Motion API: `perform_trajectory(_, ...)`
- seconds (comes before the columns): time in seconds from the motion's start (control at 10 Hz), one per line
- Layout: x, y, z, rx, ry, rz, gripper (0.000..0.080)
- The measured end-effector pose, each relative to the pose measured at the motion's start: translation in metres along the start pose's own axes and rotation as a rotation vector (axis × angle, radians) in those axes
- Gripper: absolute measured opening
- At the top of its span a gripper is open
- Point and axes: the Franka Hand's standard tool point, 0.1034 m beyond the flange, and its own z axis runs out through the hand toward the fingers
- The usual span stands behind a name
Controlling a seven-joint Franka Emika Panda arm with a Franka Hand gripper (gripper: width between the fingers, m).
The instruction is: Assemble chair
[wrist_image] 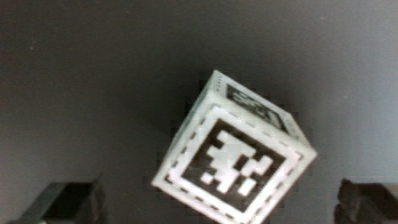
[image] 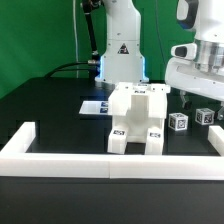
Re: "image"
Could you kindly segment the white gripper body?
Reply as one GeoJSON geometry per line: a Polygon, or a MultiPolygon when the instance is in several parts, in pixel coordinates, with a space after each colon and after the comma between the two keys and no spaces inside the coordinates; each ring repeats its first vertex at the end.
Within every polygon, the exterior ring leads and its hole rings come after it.
{"type": "Polygon", "coordinates": [[[224,43],[171,48],[165,81],[173,88],[224,102],[224,43]]]}

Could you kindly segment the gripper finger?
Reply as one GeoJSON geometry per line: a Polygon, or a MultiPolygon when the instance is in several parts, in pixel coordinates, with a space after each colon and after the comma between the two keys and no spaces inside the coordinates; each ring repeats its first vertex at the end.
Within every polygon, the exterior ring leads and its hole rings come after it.
{"type": "Polygon", "coordinates": [[[217,119],[224,120],[224,102],[221,102],[221,108],[218,111],[217,119]]]}
{"type": "Polygon", "coordinates": [[[183,90],[180,91],[180,98],[182,101],[182,108],[185,110],[189,110],[191,108],[192,102],[189,100],[185,91],[183,90]]]}

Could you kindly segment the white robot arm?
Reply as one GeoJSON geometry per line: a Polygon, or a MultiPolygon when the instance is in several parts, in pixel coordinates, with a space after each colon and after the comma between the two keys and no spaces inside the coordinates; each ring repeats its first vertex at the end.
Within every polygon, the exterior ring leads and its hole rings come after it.
{"type": "MultiPolygon", "coordinates": [[[[132,0],[100,0],[106,9],[107,47],[96,82],[147,82],[140,53],[141,16],[132,0]]],[[[194,93],[221,103],[224,120],[224,0],[178,0],[176,18],[194,33],[194,41],[171,48],[165,82],[182,93],[194,93]]]]}

